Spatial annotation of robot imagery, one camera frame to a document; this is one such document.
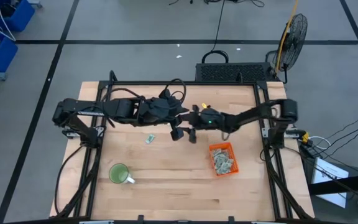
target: floor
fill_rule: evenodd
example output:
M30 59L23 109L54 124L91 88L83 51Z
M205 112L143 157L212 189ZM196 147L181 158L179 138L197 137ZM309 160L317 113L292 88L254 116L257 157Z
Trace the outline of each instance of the floor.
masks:
M0 81L0 206L19 154L28 154L5 222L48 217L67 142L51 117L60 100L78 96L81 82L107 80L110 70L119 80L194 80L195 64L211 50L221 3L168 3L42 0L44 8L15 34L19 51ZM277 48L292 6L293 0L265 1L263 8L226 3L219 33L225 41L216 48L230 62L263 61ZM309 26L287 94L298 101L297 126L329 136L358 119L358 0L302 0L297 12ZM333 157L358 167L358 137Z

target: wooden tabletop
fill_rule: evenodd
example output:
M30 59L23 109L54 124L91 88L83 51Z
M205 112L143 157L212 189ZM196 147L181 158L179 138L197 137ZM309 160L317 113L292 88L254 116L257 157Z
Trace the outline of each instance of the wooden tabletop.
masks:
M84 82L79 100L94 100L98 82ZM164 86L119 86L146 96L158 96ZM181 86L170 86L171 92ZM270 99L286 98L282 83L268 83ZM125 91L115 91L112 98L132 97ZM202 103L225 113L238 114L255 106L251 86L187 86L183 104ZM80 117L90 125L91 117ZM116 123L108 126L103 142L98 181L93 202L92 219L136 220L227 220L273 221L274 214L266 165L259 159L262 150L260 127L253 122L230 135L239 173L217 178L209 159L208 146L221 143L220 131L197 131L197 143L188 141L185 134L172 141L169 125L134 128ZM149 134L155 139L145 140ZM286 139L287 147L298 149L295 140ZM79 139L68 140L65 158L79 146ZM313 207L306 184L301 159L297 153L282 149L282 161L289 191L311 216ZM78 188L85 150L67 164L60 179L58 206L62 209ZM114 184L109 169L117 163L127 165L135 184ZM281 193L278 190L282 217ZM88 191L81 207L85 214Z

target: white cable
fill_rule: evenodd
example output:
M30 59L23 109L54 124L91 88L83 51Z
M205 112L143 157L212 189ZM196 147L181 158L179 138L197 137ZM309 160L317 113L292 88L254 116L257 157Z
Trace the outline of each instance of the white cable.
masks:
M5 37L11 39L12 41L16 41L16 38L13 36L11 30L9 29L9 27L8 27L8 26L6 25L6 23L5 23L4 17L2 16L1 8L0 8L0 16L1 16L2 22L4 23L4 25L5 25L6 29L7 29L7 31L9 32L9 34L10 34L11 36L9 37L8 35L6 35L6 34L3 32L1 26L0 26L0 29L1 29L1 30L0 30L0 34L2 34L2 35L4 35Z
M330 143L327 139L325 139L325 138L323 138L323 137L320 137L320 136L311 136L311 137L309 137L309 139L313 139L313 138L322 139L323 141L325 141L326 143L328 143L328 147L331 146L331 143ZM328 147L323 148L323 147L320 147L320 146L316 146L316 147L319 148L319 149L321 149L321 150L325 150L325 149L328 148Z

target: electric fan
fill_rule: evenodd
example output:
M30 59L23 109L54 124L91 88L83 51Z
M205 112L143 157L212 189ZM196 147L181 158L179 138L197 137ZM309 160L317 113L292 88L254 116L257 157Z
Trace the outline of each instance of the electric fan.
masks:
M287 71L292 68L301 52L307 29L308 20L304 15L293 16L288 31L287 27L284 30L278 49L266 54L265 62L268 62L270 54L275 54L273 57L275 67L270 68L270 72L275 78L277 78L278 71L284 72L284 84L287 83Z

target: orange basket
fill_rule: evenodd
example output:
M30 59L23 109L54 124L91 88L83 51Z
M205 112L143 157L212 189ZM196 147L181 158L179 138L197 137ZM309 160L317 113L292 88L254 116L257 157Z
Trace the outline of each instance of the orange basket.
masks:
M213 158L213 155L212 155L212 151L215 150L215 149L227 150L227 153L229 154L229 158L233 160L233 165L231 166L231 170L227 174L218 174L218 173L216 173L214 158ZM231 144L229 142L210 145L209 146L209 157L211 158L212 168L215 170L215 174L216 174L217 177L223 177L225 175L232 175L232 174L236 174L236 173L239 172L239 167L237 165L236 157L234 156L233 148L232 148L232 146L231 146Z

